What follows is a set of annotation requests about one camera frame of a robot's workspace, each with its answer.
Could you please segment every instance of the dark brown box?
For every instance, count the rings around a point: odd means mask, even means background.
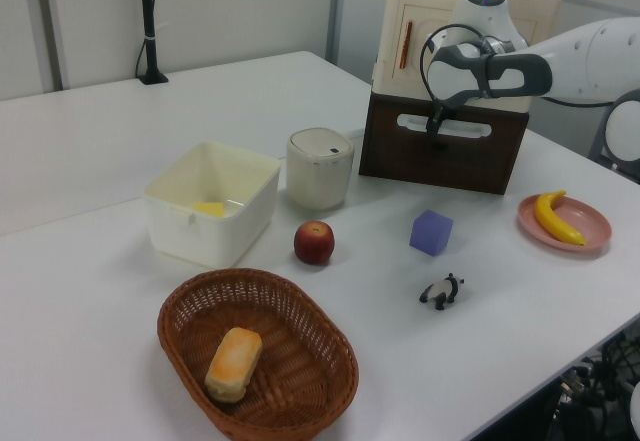
[[[401,114],[432,116],[433,103],[371,93],[359,173],[470,191],[504,194],[528,113],[463,106],[448,119],[491,126],[491,134],[429,137],[398,125]]]

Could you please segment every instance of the white wall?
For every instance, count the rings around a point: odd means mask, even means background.
[[[0,0],[0,100],[52,90],[38,0]]]
[[[385,0],[341,0],[334,37],[334,62],[371,82],[378,53]],[[564,0],[554,33],[591,21],[640,16],[638,0]],[[529,127],[573,151],[588,155],[602,109],[563,108],[535,100]]]
[[[65,88],[133,77],[141,0],[51,5]],[[159,68],[166,74],[300,50],[324,57],[331,8],[332,0],[156,0]]]

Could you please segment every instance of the white plastic container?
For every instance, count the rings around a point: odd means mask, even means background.
[[[221,143],[200,143],[144,189],[151,243],[212,268],[232,266],[275,210],[280,161]],[[192,209],[221,202],[223,217]]]
[[[326,128],[294,133],[287,143],[287,192],[300,206],[323,210],[342,203],[349,187],[353,143]]]

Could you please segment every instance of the banana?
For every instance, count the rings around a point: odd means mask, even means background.
[[[555,201],[565,194],[567,192],[563,190],[538,196],[534,208],[535,217],[544,229],[560,241],[585,246],[587,242],[582,233],[561,219],[553,210]]]

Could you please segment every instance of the apple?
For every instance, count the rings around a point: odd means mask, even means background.
[[[296,256],[307,264],[324,264],[329,261],[335,244],[331,227],[322,221],[301,224],[293,238]]]

